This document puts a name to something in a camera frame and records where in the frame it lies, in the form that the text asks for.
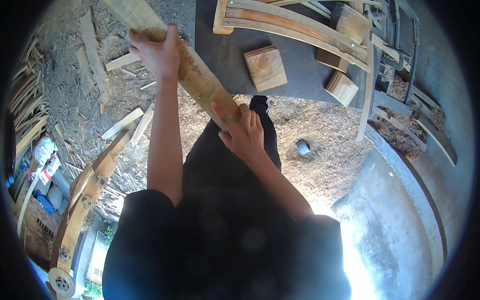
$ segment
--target black table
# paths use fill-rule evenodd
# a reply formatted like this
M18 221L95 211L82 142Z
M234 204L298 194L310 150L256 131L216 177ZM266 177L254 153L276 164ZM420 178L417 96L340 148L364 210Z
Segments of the black table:
M212 27L216 3L216 0L197 1L195 51L217 76L227 92L284 96L340 104L325 91L325 86L335 70L315 60L317 47L293 38L243 28L235 28L228 36L214 35ZM301 4L289 5L286 8L324 24L329 22ZM253 86L243 54L269 45L278 47L288 83L258 93ZM365 71L358 66L350 65L347 77L359 87L349 106L361 108L365 90Z

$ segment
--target hand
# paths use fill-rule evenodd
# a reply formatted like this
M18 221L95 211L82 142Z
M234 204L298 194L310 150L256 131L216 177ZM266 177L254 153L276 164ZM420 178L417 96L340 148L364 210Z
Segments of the hand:
M245 104L240 105L241 119L236 123L225 116L217 103L211 102L210 106L228 129L220 131L218 136L225 146L247 165L266 155L264 150L264 129L260 117Z
M178 28L171 23L168 26L167 38L161 43L151 42L128 32L130 36L130 53L140 56L144 65L153 73L158 81L177 79L180 65L178 47Z

